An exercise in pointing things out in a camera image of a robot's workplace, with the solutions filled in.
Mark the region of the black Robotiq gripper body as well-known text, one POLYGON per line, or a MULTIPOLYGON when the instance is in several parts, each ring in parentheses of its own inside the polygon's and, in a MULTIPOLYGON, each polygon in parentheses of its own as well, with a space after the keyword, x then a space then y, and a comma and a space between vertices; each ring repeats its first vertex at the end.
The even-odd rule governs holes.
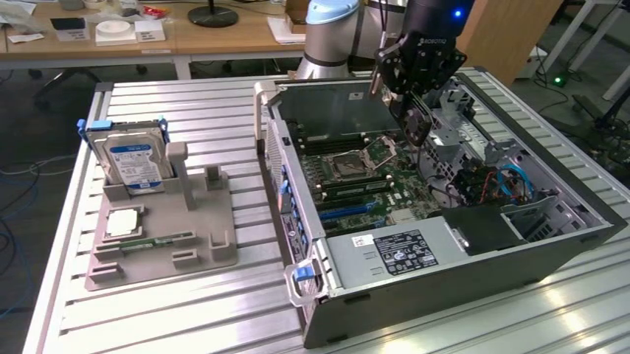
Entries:
POLYGON ((406 35, 418 35, 418 85, 426 92, 428 70, 438 52, 456 49, 456 38, 471 14, 472 1, 408 1, 406 35))

